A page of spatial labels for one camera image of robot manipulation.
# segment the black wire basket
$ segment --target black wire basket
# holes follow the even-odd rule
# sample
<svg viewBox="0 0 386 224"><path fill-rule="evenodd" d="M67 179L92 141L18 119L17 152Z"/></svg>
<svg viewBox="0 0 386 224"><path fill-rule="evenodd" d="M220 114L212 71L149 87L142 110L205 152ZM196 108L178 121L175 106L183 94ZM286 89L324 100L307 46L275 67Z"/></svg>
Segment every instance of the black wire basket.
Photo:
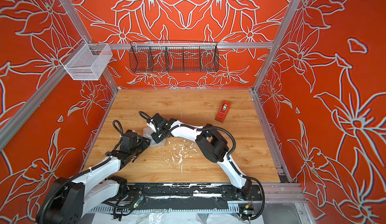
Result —
<svg viewBox="0 0 386 224"><path fill-rule="evenodd" d="M133 72L217 72L216 42L132 41L130 70Z"/></svg>

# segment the white wire basket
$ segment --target white wire basket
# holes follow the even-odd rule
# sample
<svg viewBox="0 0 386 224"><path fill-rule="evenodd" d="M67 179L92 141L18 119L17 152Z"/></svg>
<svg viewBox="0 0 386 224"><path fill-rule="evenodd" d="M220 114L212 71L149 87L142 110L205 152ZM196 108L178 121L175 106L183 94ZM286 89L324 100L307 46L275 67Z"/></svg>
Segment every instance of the white wire basket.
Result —
<svg viewBox="0 0 386 224"><path fill-rule="evenodd" d="M99 80L113 56L109 44L99 55L93 55L87 44L82 44L74 52L67 64L63 65L73 80Z"/></svg>

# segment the plastic sheet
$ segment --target plastic sheet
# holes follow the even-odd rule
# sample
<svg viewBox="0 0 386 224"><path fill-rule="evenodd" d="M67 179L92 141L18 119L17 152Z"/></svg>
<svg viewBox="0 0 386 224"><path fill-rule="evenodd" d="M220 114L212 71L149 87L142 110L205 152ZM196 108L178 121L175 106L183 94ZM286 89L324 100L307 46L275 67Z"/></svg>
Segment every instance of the plastic sheet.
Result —
<svg viewBox="0 0 386 224"><path fill-rule="evenodd" d="M154 131L150 127L144 127L143 131L143 137L150 139L150 146L158 146L163 147L165 145L166 139L162 140L158 144L154 141L154 139L151 137L151 134L154 133Z"/></svg>
<svg viewBox="0 0 386 224"><path fill-rule="evenodd" d="M160 210L147 214L131 214L123 216L122 221L113 219L113 215L95 213L92 224L243 224L248 221L241 221L230 214L209 214L206 220L202 220L197 212L168 212ZM251 221L251 224L264 224L263 217Z"/></svg>

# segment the red tape dispenser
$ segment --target red tape dispenser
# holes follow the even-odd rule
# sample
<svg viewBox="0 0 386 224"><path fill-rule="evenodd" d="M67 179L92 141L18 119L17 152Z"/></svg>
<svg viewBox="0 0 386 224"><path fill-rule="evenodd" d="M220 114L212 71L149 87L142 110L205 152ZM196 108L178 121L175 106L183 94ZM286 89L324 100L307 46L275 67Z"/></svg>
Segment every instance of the red tape dispenser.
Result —
<svg viewBox="0 0 386 224"><path fill-rule="evenodd" d="M225 117L228 114L229 107L230 107L230 102L224 100L221 104L221 107L219 109L219 112L217 113L215 120L220 121L220 122L224 122Z"/></svg>

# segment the bubble wrap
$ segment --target bubble wrap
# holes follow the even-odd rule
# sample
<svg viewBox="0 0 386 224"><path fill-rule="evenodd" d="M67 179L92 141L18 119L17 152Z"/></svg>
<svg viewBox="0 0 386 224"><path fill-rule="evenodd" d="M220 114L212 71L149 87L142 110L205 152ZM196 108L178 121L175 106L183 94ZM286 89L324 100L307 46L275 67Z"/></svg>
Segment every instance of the bubble wrap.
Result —
<svg viewBox="0 0 386 224"><path fill-rule="evenodd" d="M145 127L143 131L143 137L150 139L150 146L158 146L163 147L165 145L166 139L162 140L158 144L154 141L154 139L151 137L151 134L154 133L154 131L151 129L151 127Z"/></svg>

